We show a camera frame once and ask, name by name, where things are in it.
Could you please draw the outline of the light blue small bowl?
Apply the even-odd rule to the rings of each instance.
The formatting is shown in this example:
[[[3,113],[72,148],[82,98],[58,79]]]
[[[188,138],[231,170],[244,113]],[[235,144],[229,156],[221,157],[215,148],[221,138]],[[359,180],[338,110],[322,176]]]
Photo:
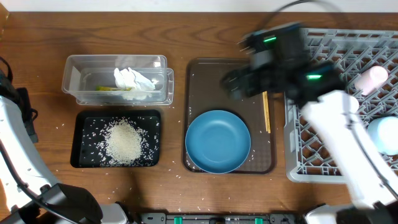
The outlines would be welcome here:
[[[397,154],[397,117],[388,116],[371,121],[368,134],[378,152],[388,156]]]

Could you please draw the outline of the wooden chopstick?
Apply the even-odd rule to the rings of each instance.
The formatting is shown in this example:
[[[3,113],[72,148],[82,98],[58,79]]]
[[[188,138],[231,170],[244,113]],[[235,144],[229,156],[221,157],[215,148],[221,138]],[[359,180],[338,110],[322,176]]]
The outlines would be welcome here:
[[[266,125],[267,125],[267,132],[270,134],[271,133],[271,121],[270,121],[270,114],[269,114],[269,100],[268,100],[268,94],[265,91],[264,92],[264,106],[265,111],[266,111]]]
[[[265,111],[265,108],[266,107],[264,106],[264,119],[265,119],[265,123],[266,123],[266,111]]]

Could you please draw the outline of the pile of white rice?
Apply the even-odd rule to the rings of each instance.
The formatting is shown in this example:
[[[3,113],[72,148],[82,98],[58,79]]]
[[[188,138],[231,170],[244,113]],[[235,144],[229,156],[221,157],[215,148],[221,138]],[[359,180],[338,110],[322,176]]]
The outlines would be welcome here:
[[[98,136],[100,141],[95,146],[101,167],[152,166],[158,158],[158,136],[151,136],[130,119],[112,119]]]

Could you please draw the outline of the cream white cup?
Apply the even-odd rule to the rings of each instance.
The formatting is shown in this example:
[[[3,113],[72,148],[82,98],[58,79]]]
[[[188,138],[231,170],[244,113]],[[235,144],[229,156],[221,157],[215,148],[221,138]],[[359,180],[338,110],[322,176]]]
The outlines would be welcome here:
[[[352,113],[356,113],[358,109],[359,109],[358,100],[355,97],[353,97],[352,95],[350,95],[349,96],[349,110]]]

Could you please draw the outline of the yellow green snack wrapper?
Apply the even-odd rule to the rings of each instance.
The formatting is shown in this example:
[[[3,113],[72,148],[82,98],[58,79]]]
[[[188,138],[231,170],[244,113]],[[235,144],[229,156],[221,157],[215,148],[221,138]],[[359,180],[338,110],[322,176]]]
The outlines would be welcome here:
[[[95,88],[96,91],[131,91],[132,88],[116,88],[116,87],[108,87],[108,86],[97,86]]]

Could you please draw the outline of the dark blue plate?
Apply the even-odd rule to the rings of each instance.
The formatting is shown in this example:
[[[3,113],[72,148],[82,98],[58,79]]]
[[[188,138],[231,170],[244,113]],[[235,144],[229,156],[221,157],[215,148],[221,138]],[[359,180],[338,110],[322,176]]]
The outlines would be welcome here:
[[[192,162],[212,174],[225,174],[244,164],[251,150],[251,135],[244,121],[224,110],[197,116],[185,135]]]

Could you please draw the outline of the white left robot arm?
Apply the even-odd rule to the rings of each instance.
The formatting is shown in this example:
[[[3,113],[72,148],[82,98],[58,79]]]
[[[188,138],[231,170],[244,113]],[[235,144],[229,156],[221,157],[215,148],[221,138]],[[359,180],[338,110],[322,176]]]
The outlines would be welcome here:
[[[37,111],[26,88],[1,71],[1,183],[10,215],[3,223],[132,223],[120,203],[99,204],[84,188],[61,183],[34,144]]]

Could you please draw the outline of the white tissue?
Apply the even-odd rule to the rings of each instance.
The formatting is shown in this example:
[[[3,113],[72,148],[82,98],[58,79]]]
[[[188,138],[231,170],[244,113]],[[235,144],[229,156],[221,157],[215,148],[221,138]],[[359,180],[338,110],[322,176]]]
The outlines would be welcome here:
[[[128,67],[123,70],[114,69],[117,88],[127,91],[153,91],[155,85],[141,73]]]

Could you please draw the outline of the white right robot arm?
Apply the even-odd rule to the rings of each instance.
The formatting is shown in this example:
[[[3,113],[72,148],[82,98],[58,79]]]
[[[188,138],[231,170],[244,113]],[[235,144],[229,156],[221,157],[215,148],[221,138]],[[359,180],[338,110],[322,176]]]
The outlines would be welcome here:
[[[227,73],[221,86],[234,98],[283,93],[321,137],[351,204],[319,206],[305,214],[305,223],[396,223],[397,175],[371,141],[334,64],[311,61],[301,29],[291,23],[247,34],[241,43],[250,62]]]

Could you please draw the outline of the pink cup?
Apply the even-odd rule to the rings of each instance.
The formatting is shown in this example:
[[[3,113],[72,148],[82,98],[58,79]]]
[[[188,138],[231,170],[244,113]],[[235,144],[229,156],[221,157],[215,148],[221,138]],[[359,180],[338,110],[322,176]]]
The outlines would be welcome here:
[[[381,66],[373,66],[360,74],[354,84],[355,89],[361,91],[362,95],[369,95],[379,88],[388,78],[388,71]]]

